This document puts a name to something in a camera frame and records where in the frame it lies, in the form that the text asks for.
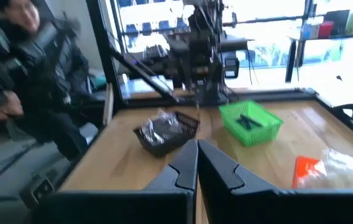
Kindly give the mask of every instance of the white wall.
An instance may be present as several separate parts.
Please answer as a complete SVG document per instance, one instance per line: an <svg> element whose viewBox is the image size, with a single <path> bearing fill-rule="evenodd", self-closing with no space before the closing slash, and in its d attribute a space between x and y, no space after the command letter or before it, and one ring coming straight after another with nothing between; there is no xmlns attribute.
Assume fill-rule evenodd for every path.
<svg viewBox="0 0 353 224"><path fill-rule="evenodd" d="M63 17L63 12L70 19L78 19L81 24L81 33L77 40L77 45L80 47L84 56L88 59L89 65L93 69L102 70L101 57L99 56L98 45L96 43L94 30L92 27L91 19L89 17L86 0L45 0L55 17ZM106 2L103 0L104 14L109 12L106 9ZM108 27L111 26L110 17L106 22Z"/></svg>

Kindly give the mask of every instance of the table surface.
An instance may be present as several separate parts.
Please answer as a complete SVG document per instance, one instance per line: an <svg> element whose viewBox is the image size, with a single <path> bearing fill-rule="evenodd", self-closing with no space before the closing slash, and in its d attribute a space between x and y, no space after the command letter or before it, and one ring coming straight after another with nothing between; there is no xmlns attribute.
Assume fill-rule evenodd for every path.
<svg viewBox="0 0 353 224"><path fill-rule="evenodd" d="M319 159L332 148L353 157L353 131L315 101L264 103L284 124L276 140L244 147L222 124L219 110L187 107L181 111L201 124L196 139L207 139L241 165L271 184L290 189L295 159ZM178 152L156 159L143 149L132 130L157 114L157 109L120 111L64 182L61 190L143 189ZM196 222L208 223L201 191L198 191Z"/></svg>

